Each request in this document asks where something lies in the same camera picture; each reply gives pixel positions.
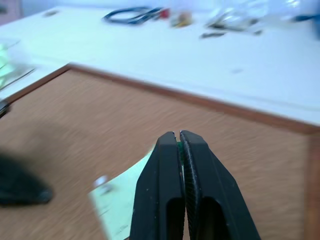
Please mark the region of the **cork board with wooden frame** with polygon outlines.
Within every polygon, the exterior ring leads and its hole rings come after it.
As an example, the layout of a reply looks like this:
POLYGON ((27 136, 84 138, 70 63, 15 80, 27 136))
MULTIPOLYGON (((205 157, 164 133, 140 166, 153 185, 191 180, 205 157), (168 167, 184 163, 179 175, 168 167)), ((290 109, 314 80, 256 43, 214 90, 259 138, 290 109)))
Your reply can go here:
POLYGON ((304 123, 84 67, 66 66, 8 99, 0 153, 54 191, 0 207, 0 240, 109 240, 89 193, 166 132, 201 135, 236 179, 262 240, 320 240, 320 124, 304 123))

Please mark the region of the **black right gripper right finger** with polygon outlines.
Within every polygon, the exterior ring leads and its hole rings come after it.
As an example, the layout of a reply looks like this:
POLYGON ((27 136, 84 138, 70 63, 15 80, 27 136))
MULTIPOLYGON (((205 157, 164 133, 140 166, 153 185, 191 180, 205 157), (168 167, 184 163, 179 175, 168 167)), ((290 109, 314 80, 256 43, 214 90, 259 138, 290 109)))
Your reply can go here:
POLYGON ((190 240, 261 240, 230 172, 202 136, 180 132, 190 240))

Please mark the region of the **clear pushpin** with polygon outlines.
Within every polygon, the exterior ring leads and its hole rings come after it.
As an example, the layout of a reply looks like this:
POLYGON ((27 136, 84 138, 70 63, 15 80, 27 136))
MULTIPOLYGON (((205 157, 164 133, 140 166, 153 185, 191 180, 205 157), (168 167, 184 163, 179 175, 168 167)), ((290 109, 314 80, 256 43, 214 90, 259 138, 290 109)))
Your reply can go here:
POLYGON ((107 194, 112 190, 112 186, 109 183, 107 175, 102 175, 99 178, 97 178, 94 181, 93 185, 100 195, 107 194))

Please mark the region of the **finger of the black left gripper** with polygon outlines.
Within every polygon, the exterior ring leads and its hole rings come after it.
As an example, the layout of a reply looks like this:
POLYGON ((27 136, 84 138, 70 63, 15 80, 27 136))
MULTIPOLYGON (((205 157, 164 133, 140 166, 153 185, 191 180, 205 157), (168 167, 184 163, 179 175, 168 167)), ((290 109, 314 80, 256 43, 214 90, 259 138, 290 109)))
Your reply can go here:
POLYGON ((30 169, 28 158, 0 148, 0 206, 45 205, 53 189, 30 169))

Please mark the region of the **green pushpin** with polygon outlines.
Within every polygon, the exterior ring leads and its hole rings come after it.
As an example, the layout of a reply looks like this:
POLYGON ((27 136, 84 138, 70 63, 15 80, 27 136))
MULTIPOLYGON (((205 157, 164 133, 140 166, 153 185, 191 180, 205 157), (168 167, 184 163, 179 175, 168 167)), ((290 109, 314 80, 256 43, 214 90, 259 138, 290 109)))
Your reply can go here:
POLYGON ((179 152, 179 161, 180 164, 184 165, 184 145, 181 141, 177 142, 178 152, 179 152))

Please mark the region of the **light green paper note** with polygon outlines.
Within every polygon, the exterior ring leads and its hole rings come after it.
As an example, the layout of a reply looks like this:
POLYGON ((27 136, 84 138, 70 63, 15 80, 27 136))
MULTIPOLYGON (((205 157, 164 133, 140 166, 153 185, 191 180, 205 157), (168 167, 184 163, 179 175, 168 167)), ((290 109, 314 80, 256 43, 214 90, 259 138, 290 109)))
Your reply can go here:
POLYGON ((152 151, 117 177, 108 180, 112 190, 99 194, 94 188, 88 195, 107 240, 125 240, 130 235, 136 184, 152 151))

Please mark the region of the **dark tray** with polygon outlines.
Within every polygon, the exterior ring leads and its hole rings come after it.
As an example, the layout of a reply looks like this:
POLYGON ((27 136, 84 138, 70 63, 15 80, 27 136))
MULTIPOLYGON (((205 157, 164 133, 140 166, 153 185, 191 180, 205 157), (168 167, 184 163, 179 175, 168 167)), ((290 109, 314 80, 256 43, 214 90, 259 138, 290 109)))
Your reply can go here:
POLYGON ((6 100, 0 100, 0 119, 10 112, 11 104, 6 100))

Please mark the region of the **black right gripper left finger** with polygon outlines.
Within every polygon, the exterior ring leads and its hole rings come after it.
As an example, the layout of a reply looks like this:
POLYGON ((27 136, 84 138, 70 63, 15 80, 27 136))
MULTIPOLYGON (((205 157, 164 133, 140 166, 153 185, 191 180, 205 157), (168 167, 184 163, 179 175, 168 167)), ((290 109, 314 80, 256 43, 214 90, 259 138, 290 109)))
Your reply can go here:
POLYGON ((137 180, 129 240, 183 240, 184 222, 180 150, 169 131, 157 139, 137 180))

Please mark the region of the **clear plastic bag with parts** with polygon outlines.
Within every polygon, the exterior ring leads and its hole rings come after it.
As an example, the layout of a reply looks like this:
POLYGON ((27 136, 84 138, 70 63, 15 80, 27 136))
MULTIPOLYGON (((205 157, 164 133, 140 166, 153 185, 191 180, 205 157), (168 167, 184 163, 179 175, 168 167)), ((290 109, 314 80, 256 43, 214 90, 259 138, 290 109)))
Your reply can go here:
POLYGON ((261 34, 268 28, 285 28, 299 13, 301 0, 214 0, 205 23, 221 32, 261 34))

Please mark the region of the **clear plastic box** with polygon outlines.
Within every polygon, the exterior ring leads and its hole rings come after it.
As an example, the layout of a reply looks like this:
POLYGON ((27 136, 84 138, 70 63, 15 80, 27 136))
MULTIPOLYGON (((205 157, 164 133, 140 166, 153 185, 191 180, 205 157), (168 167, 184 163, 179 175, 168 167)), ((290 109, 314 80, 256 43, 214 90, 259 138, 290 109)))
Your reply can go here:
POLYGON ((36 69, 21 40, 0 37, 0 90, 36 69))

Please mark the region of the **small tan and yellow object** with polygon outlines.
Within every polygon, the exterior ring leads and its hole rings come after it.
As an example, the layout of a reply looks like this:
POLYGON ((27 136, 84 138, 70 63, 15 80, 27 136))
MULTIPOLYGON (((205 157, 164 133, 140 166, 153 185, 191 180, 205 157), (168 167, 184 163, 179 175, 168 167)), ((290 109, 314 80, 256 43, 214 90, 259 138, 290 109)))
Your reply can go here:
POLYGON ((192 13, 184 10, 170 14, 170 25, 174 28, 187 27, 193 23, 192 13))

